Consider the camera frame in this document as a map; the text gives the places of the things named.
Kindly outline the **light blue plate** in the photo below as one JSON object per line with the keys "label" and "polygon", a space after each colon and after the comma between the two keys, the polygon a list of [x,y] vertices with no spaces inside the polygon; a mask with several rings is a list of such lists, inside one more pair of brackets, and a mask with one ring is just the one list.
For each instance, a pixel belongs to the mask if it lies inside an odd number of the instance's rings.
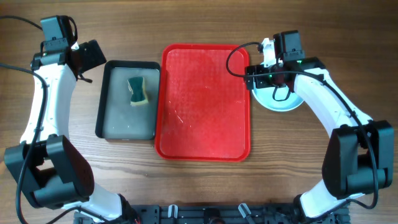
{"label": "light blue plate", "polygon": [[252,94],[263,107],[276,112],[291,111],[303,103],[303,99],[296,93],[291,93],[287,87],[277,90],[274,87],[255,88]]}

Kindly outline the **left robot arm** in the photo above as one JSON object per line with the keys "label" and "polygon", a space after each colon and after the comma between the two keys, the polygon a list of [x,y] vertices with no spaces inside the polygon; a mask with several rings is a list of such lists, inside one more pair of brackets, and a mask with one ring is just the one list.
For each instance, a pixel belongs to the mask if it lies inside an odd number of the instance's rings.
{"label": "left robot arm", "polygon": [[28,73],[35,82],[29,123],[17,146],[5,150],[7,169],[17,182],[16,213],[21,198],[34,208],[76,211],[94,222],[124,223],[136,216],[124,197],[95,183],[91,166],[69,140],[72,93],[83,72],[104,64],[97,41],[68,45],[44,42]]}

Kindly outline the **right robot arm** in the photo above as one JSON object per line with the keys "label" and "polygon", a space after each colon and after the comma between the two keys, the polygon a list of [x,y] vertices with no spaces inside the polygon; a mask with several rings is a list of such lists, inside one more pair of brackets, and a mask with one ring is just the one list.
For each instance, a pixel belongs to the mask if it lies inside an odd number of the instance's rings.
{"label": "right robot arm", "polygon": [[248,89],[285,87],[312,109],[329,135],[322,179],[295,197],[290,216],[299,223],[324,220],[350,203],[373,209],[379,190],[392,184],[394,128],[374,121],[336,86],[316,57],[246,67]]}

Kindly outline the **green yellow sponge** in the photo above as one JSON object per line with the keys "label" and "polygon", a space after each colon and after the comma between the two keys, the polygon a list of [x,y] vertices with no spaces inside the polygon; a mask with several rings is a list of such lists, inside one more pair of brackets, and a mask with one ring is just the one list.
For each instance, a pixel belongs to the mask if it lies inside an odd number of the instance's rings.
{"label": "green yellow sponge", "polygon": [[132,94],[130,99],[131,106],[140,106],[149,102],[144,77],[129,78],[127,83]]}

